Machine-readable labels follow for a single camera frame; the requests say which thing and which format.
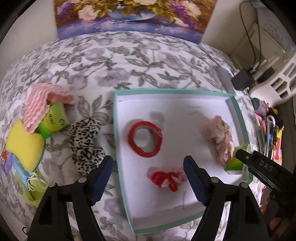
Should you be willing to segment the white power strip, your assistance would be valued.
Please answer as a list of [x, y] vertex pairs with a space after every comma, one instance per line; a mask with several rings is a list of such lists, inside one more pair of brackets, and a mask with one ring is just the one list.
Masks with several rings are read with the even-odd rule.
[[229, 68], [224, 67], [224, 66], [218, 66], [216, 68], [216, 72], [217, 72], [217, 75], [218, 75], [221, 83], [224, 85], [226, 91], [229, 94], [236, 96], [236, 98], [240, 98], [243, 96], [242, 91], [236, 90], [234, 88], [234, 85], [232, 84], [232, 81], [231, 81], [232, 78], [234, 77], [234, 75]]

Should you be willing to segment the lime green cloth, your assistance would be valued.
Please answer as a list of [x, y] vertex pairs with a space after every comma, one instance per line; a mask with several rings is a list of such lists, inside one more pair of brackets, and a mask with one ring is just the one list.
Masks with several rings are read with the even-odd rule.
[[25, 201], [30, 202], [35, 207], [38, 207], [47, 188], [37, 188], [37, 190], [35, 191], [28, 191], [26, 187], [23, 185], [20, 178], [18, 177], [17, 173], [15, 173], [15, 179], [22, 188], [22, 196], [25, 199]]

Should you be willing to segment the blue face mask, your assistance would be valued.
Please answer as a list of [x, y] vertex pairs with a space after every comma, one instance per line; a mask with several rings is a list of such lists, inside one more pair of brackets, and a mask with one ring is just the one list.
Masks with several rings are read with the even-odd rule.
[[47, 188], [47, 183], [37, 168], [33, 172], [26, 171], [14, 154], [12, 160], [13, 168], [28, 191], [35, 191], [37, 188]]

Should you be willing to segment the yellow sponge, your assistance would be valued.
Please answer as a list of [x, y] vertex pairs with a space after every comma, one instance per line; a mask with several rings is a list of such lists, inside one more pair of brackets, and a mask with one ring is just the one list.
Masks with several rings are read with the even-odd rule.
[[45, 140], [39, 133], [26, 133], [22, 120], [11, 127], [6, 139], [6, 150], [14, 154], [23, 168], [33, 172], [41, 161]]

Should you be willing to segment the red tape roll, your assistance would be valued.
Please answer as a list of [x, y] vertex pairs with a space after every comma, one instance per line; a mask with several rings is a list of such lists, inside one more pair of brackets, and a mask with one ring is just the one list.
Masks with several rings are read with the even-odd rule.
[[161, 149], [162, 130], [149, 121], [139, 121], [130, 127], [127, 140], [131, 149], [138, 156], [151, 158]]

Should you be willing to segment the teal white tray box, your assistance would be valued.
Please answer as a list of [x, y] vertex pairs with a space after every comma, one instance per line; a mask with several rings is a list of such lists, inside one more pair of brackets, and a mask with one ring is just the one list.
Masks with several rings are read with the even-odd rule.
[[[226, 184], [251, 183], [253, 176], [228, 174], [217, 162], [217, 150], [205, 139], [207, 123], [221, 116], [231, 128], [235, 146], [249, 143], [245, 122], [233, 95], [201, 90], [134, 89], [117, 91], [113, 101], [113, 128], [120, 188], [130, 227], [136, 235], [167, 230], [195, 220], [205, 207], [189, 182], [176, 192], [153, 185], [149, 173], [182, 167], [192, 156], [210, 176]], [[159, 152], [138, 155], [128, 143], [133, 124], [148, 121], [161, 129]]]

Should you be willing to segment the grey floral blanket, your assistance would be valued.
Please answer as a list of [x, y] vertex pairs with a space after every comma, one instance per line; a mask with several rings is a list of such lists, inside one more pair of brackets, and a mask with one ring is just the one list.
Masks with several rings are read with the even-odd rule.
[[[205, 44], [145, 32], [105, 32], [50, 42], [23, 56], [1, 81], [1, 152], [12, 125], [22, 120], [34, 85], [58, 85], [74, 95], [64, 104], [71, 123], [86, 118], [102, 122], [95, 144], [113, 159], [113, 171], [102, 198], [91, 205], [90, 173], [81, 175], [69, 147], [69, 125], [44, 139], [37, 169], [48, 187], [38, 207], [25, 201], [15, 169], [1, 175], [1, 208], [27, 229], [27, 240], [97, 240], [98, 226], [106, 240], [190, 240], [201, 217], [153, 233], [133, 233], [122, 198], [114, 137], [114, 94], [134, 89], [182, 89], [227, 93], [216, 68], [236, 69], [223, 52]], [[249, 143], [258, 150], [257, 121], [249, 96], [236, 98]], [[240, 188], [241, 182], [234, 185]], [[260, 202], [263, 184], [247, 183], [249, 201]]]

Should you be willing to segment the green tissue pack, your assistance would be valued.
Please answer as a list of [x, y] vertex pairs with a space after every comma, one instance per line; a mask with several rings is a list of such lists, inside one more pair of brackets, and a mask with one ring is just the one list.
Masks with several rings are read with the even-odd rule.
[[55, 132], [67, 127], [70, 121], [66, 115], [64, 104], [57, 102], [50, 106], [48, 113], [38, 126], [39, 132], [44, 139], [47, 139]]
[[242, 150], [247, 151], [249, 153], [250, 152], [250, 144], [244, 144], [239, 147], [235, 147], [234, 153], [233, 153], [233, 158], [227, 163], [227, 165], [225, 167], [225, 171], [229, 175], [244, 175], [246, 173], [247, 166], [235, 157], [235, 154], [239, 149], [242, 149]]

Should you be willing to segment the red pink pipe-cleaner flower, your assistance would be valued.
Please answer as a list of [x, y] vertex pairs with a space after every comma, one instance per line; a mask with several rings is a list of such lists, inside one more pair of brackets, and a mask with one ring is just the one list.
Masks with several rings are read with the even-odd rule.
[[156, 171], [150, 177], [152, 183], [159, 188], [168, 188], [171, 192], [177, 192], [179, 187], [187, 181], [182, 168], [175, 168], [168, 172]]

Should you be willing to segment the pink floral scrunchie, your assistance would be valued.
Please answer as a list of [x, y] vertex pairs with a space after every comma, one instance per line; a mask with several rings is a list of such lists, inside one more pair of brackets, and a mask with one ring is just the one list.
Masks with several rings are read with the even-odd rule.
[[206, 125], [206, 138], [215, 144], [218, 151], [217, 161], [226, 166], [233, 158], [234, 144], [230, 126], [217, 115]]

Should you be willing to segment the colourful cylinder toy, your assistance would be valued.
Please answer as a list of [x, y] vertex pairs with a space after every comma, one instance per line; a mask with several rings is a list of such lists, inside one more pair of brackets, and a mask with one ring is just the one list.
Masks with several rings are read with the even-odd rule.
[[252, 98], [251, 102], [252, 102], [254, 111], [258, 115], [263, 116], [263, 117], [267, 116], [267, 113], [269, 111], [269, 105], [265, 101], [260, 100], [258, 98]]

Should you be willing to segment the purple cartoon wipes packet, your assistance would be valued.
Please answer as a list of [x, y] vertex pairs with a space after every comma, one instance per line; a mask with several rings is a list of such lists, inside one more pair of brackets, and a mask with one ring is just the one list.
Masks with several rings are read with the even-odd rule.
[[7, 150], [1, 152], [1, 170], [6, 176], [8, 176], [13, 162], [13, 154], [9, 153]]

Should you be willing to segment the flower painting canvas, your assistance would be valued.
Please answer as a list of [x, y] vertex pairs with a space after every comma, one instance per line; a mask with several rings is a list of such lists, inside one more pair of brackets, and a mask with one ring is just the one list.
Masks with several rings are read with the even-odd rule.
[[60, 39], [96, 33], [136, 31], [199, 43], [216, 1], [54, 1]]

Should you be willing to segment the black power adapter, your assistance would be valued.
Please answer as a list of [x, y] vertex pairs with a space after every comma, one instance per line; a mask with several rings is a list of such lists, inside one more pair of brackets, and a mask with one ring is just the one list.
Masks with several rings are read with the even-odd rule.
[[231, 79], [231, 82], [235, 90], [243, 91], [250, 87], [255, 81], [248, 70], [242, 69]]

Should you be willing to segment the white plastic chair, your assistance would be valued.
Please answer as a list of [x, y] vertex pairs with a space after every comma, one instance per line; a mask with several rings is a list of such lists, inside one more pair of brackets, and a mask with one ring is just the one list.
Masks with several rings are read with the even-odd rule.
[[295, 53], [266, 81], [251, 88], [249, 96], [265, 101], [271, 107], [283, 104], [295, 95]]

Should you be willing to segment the leopard print scrunchie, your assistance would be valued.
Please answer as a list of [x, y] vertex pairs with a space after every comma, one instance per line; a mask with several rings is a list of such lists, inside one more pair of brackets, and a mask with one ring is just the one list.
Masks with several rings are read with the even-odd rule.
[[92, 169], [97, 168], [105, 157], [103, 148], [95, 144], [101, 126], [102, 122], [94, 118], [86, 118], [69, 125], [72, 160], [83, 176], [87, 176]]

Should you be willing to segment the pink white striped cloth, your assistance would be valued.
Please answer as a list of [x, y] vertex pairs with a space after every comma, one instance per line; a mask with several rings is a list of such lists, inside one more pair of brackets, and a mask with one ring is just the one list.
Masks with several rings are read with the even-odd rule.
[[26, 133], [33, 133], [48, 113], [50, 106], [57, 102], [73, 105], [75, 98], [71, 92], [58, 85], [49, 83], [34, 85], [23, 116], [23, 126]]

